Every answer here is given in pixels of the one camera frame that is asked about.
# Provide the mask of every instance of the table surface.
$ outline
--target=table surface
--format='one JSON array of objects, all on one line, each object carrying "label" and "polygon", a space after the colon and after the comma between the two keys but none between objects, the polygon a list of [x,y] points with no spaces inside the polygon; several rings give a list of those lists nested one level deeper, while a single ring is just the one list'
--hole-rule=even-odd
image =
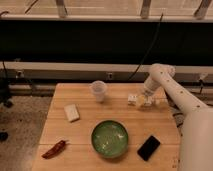
[{"label": "table surface", "polygon": [[[180,136],[172,117],[165,93],[159,88],[154,95],[158,104],[137,109],[128,105],[129,93],[139,93],[142,84],[109,83],[104,103],[97,103],[89,84],[58,84],[39,142],[33,171],[176,171]],[[80,120],[69,123],[64,106],[76,104]],[[116,159],[100,157],[91,146],[91,133],[103,120],[122,123],[129,134],[128,151]],[[161,145],[148,162],[137,150],[154,135]],[[46,160],[41,157],[60,140],[69,140],[58,156]]]}]

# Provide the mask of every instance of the black phone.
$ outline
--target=black phone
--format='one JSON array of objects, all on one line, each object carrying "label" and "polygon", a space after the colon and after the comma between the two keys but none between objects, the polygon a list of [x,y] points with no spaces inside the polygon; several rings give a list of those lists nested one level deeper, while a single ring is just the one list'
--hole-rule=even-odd
[{"label": "black phone", "polygon": [[138,149],[137,153],[143,160],[148,161],[152,153],[158,148],[159,145],[160,141],[151,135]]}]

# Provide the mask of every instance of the bowl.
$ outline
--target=bowl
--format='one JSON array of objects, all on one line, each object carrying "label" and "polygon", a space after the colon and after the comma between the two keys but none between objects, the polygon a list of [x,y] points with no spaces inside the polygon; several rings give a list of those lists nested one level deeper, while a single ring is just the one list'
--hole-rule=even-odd
[{"label": "bowl", "polygon": [[92,146],[104,158],[116,158],[127,151],[128,133],[119,122],[107,120],[92,132]]}]

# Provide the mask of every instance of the paper cup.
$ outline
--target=paper cup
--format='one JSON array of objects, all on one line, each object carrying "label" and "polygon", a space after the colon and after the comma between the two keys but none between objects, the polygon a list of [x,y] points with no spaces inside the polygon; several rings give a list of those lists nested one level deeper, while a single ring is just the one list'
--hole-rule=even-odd
[{"label": "paper cup", "polygon": [[94,81],[90,85],[90,90],[97,102],[104,101],[107,85],[103,81]]}]

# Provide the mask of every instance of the black wall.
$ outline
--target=black wall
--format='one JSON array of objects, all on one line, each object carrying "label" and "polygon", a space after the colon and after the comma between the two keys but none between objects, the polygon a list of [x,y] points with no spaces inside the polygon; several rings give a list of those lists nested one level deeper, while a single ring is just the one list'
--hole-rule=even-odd
[{"label": "black wall", "polygon": [[[0,21],[0,59],[137,64],[158,23]],[[213,65],[213,24],[161,23],[145,64]]]}]

